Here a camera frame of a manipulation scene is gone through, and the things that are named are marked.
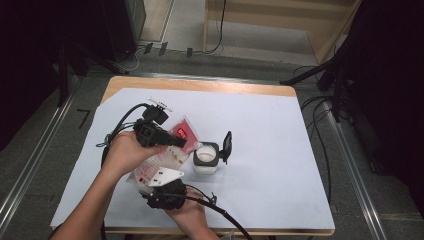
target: wooden table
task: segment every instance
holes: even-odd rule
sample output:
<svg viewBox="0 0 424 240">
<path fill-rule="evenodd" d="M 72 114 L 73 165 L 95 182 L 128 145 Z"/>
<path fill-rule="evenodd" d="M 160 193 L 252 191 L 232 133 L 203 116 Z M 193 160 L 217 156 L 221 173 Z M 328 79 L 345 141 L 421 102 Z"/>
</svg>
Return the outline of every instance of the wooden table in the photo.
<svg viewBox="0 0 424 240">
<path fill-rule="evenodd" d="M 162 125 L 186 115 L 200 141 L 233 133 L 233 152 L 213 175 L 197 175 L 189 158 L 179 169 L 186 184 L 218 196 L 225 209 L 251 235 L 334 233 L 334 222 L 308 140 L 296 93 L 287 86 L 165 78 L 113 77 L 97 108 L 81 155 L 52 220 L 56 227 L 78 204 L 100 169 L 102 150 L 94 147 L 132 106 L 152 96 L 174 108 Z M 127 122 L 137 118 L 133 113 Z M 128 234 L 181 234 L 162 210 L 151 209 L 123 177 L 105 218 L 106 230 Z M 235 229 L 206 209 L 218 234 Z"/>
<path fill-rule="evenodd" d="M 227 0 L 224 22 L 304 30 L 308 34 L 317 62 L 322 63 L 333 51 L 340 37 L 348 32 L 360 2 L 361 0 Z M 224 0 L 206 1 L 204 51 L 208 39 L 208 21 L 221 21 L 223 3 Z"/>
</svg>

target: hand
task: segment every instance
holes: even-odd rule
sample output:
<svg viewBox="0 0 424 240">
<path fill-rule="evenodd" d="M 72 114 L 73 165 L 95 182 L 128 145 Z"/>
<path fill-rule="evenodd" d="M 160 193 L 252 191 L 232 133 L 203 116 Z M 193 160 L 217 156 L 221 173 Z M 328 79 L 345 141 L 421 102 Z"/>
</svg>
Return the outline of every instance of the hand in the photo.
<svg viewBox="0 0 424 240">
<path fill-rule="evenodd" d="M 107 171 L 119 179 L 137 168 L 147 158 L 163 150 L 164 146 L 142 147 L 134 131 L 121 132 L 112 140 L 102 171 Z"/>
<path fill-rule="evenodd" d="M 187 187 L 187 196 L 203 199 L 194 189 Z M 206 222 L 205 207 L 186 199 L 180 209 L 165 210 L 190 239 L 218 239 Z"/>
</svg>

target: gray floor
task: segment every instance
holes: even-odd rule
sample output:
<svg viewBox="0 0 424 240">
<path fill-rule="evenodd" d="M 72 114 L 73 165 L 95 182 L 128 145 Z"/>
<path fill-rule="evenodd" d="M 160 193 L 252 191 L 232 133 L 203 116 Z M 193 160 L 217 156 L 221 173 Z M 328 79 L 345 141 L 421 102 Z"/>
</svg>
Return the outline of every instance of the gray floor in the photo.
<svg viewBox="0 0 424 240">
<path fill-rule="evenodd" d="M 187 0 L 175 0 L 175 2 L 190 3 Z M 192 5 L 200 8 L 202 1 L 193 1 Z M 174 5 L 174 10 L 178 10 L 178 8 L 181 8 L 181 5 Z M 174 14 L 171 15 L 171 18 L 173 17 L 180 19 L 183 16 Z M 181 26 L 168 26 L 164 35 L 164 41 L 169 42 L 168 49 L 184 50 L 187 47 L 197 48 L 200 46 L 198 37 L 190 40 L 185 33 L 201 32 L 201 25 L 199 26 L 199 23 L 191 21 L 186 26 L 191 31 L 182 29 Z M 285 33 L 288 32 L 291 33 L 291 37 L 285 38 L 286 44 L 280 46 L 281 52 L 278 53 L 270 53 L 271 51 L 263 51 L 263 49 L 246 52 L 244 51 L 246 48 L 255 49 L 255 47 L 252 47 L 254 42 L 249 41 L 246 48 L 237 49 L 225 45 L 225 43 L 230 45 L 234 43 L 234 41 L 227 40 L 223 42 L 224 50 L 215 55 L 197 54 L 187 58 L 185 52 L 167 51 L 165 55 L 158 56 L 158 50 L 153 49 L 150 54 L 143 54 L 143 51 L 137 53 L 138 65 L 137 59 L 133 56 L 120 65 L 129 69 L 137 65 L 137 68 L 130 72 L 130 75 L 133 76 L 159 73 L 219 77 L 225 78 L 226 81 L 278 84 L 279 80 L 292 78 L 294 70 L 300 65 L 314 64 L 313 55 L 305 45 L 304 38 L 301 36 L 302 33 L 285 31 Z M 287 47 L 290 44 L 299 46 L 299 48 Z M 2 239 L 46 239 L 51 232 L 50 221 L 78 158 L 95 109 L 99 105 L 103 91 L 112 76 L 102 66 L 90 60 L 88 62 L 90 72 L 87 77 L 81 78 L 81 85 L 72 98 L 63 122 L 54 135 L 45 155 L 42 156 L 38 170 L 14 212 Z M 296 75 L 307 69 L 303 68 L 296 71 Z M 303 103 L 312 96 L 326 94 L 319 92 L 315 83 L 316 79 L 310 78 L 295 86 L 299 103 Z M 55 92 L 46 99 L 40 109 L 22 127 L 9 146 L 0 152 L 0 198 L 2 201 L 13 188 L 43 131 L 57 110 L 57 101 L 58 93 Z M 79 127 L 85 113 L 78 111 L 78 109 L 91 111 L 88 120 L 81 129 Z M 313 106 L 310 106 L 304 111 L 305 125 L 309 124 L 312 119 L 312 110 Z M 318 129 L 322 134 L 329 155 L 332 183 L 330 205 L 336 224 L 335 234 L 325 238 L 373 239 L 347 170 L 345 151 L 338 141 L 330 120 L 331 117 L 324 118 L 318 124 Z M 347 121 L 342 121 L 338 126 L 343 130 L 360 176 L 378 213 L 386 239 L 424 239 L 424 221 L 418 214 L 407 187 L 393 176 L 374 174 L 353 127 Z M 323 185 L 328 191 L 328 169 L 316 133 L 311 139 L 311 144 Z M 109 237 L 110 239 L 123 239 L 122 235 L 111 235 Z M 306 240 L 307 237 L 280 236 L 278 239 Z"/>
</svg>

